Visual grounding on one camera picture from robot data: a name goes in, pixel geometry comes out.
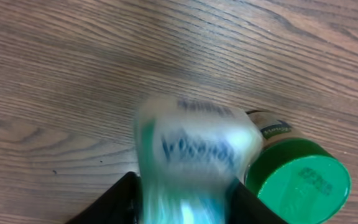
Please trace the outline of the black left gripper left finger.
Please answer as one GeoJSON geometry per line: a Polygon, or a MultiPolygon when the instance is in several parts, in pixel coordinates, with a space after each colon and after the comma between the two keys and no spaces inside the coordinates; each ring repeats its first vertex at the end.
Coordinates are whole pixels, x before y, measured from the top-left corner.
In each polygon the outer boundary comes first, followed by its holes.
{"type": "Polygon", "coordinates": [[[140,177],[128,172],[67,224],[139,224],[141,210],[140,177]]]}

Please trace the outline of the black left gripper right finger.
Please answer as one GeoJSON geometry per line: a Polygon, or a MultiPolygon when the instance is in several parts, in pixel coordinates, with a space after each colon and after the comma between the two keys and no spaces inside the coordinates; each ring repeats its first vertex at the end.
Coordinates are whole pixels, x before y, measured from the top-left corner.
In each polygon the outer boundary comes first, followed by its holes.
{"type": "Polygon", "coordinates": [[[227,204],[228,224],[287,224],[241,182],[227,189],[227,204]]]}

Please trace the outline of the green lid jar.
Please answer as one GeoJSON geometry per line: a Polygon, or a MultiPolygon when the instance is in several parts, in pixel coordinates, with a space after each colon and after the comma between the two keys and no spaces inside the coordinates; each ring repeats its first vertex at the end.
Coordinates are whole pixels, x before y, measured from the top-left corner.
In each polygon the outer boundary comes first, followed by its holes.
{"type": "Polygon", "coordinates": [[[275,114],[250,111],[264,146],[249,167],[246,187],[287,223],[324,223],[351,193],[346,167],[275,114]]]}

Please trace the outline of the teal Kleenex tissue pack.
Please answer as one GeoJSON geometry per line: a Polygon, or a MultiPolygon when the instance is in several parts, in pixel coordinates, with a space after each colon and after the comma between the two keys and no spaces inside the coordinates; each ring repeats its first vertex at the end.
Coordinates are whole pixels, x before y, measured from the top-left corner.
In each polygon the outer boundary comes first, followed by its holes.
{"type": "Polygon", "coordinates": [[[139,105],[134,138],[142,223],[225,223],[226,191],[263,145],[244,110],[173,96],[139,105]]]}

